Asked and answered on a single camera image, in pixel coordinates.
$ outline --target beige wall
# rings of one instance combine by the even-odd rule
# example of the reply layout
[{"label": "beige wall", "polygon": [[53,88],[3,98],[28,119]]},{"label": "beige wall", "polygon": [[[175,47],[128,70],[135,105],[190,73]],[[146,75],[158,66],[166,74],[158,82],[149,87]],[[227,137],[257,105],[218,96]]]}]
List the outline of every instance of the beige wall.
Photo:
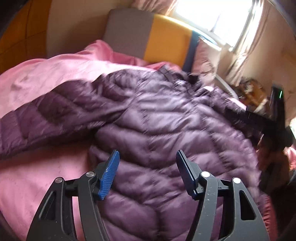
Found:
[{"label": "beige wall", "polygon": [[283,85],[286,118],[296,117],[296,40],[281,14],[271,6],[262,39],[250,56],[244,76],[257,79],[269,93],[273,82]]},{"label": "beige wall", "polygon": [[132,0],[52,0],[47,26],[47,56],[75,53],[101,39],[108,12]]},{"label": "beige wall", "polygon": [[226,79],[227,71],[234,61],[235,54],[233,52],[230,52],[230,45],[226,44],[225,46],[221,47],[221,55],[220,55],[220,61],[217,69],[217,74],[223,78]]}]

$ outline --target white curtain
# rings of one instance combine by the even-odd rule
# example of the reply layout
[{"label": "white curtain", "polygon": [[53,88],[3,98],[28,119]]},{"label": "white curtain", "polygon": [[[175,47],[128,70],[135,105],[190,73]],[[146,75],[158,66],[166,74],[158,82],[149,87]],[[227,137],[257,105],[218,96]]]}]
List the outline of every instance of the white curtain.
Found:
[{"label": "white curtain", "polygon": [[178,0],[134,0],[131,7],[139,10],[169,15]]},{"label": "white curtain", "polygon": [[243,41],[239,54],[232,64],[226,81],[234,86],[238,86],[251,53],[256,48],[265,30],[270,3],[267,0],[258,0],[254,7],[254,17],[249,25],[247,35]]}]

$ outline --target pink bedsheet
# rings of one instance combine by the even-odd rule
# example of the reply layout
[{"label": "pink bedsheet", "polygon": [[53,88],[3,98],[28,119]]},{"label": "pink bedsheet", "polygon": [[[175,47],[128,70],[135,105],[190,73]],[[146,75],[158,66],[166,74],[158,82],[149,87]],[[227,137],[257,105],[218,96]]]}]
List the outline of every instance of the pink bedsheet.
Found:
[{"label": "pink bedsheet", "polygon": [[[120,69],[155,71],[163,64],[113,52],[97,40],[76,54],[63,54],[51,59],[33,59],[19,64],[0,76],[0,118],[11,110],[32,101],[57,85],[72,79],[94,81],[101,74]],[[0,162],[0,210],[16,235],[25,240],[34,214],[53,180],[80,177],[92,169],[87,162],[90,141],[45,147],[22,153]],[[84,240],[78,212],[73,204],[76,231]]]}]

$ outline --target pillowcase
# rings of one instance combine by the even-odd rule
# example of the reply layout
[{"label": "pillowcase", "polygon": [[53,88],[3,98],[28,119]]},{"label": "pillowcase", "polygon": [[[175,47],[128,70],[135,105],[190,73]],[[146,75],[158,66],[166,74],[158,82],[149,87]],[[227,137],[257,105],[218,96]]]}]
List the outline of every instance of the pillowcase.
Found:
[{"label": "pillowcase", "polygon": [[197,73],[205,85],[211,86],[214,84],[220,53],[220,47],[203,37],[199,38],[191,72]]}]

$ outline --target purple puffer jacket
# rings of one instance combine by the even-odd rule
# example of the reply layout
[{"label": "purple puffer jacket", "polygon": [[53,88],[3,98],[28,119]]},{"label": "purple puffer jacket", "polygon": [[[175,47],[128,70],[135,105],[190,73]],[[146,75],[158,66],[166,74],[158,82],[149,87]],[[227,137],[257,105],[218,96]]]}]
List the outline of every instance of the purple puffer jacket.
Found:
[{"label": "purple puffer jacket", "polygon": [[162,68],[65,82],[0,120],[0,158],[89,136],[96,164],[119,150],[114,183],[99,204],[111,241],[185,240],[197,202],[176,165],[180,149],[218,178],[241,178],[262,211],[256,153],[223,116],[226,106],[237,106],[218,88],[209,92],[192,79]]}]

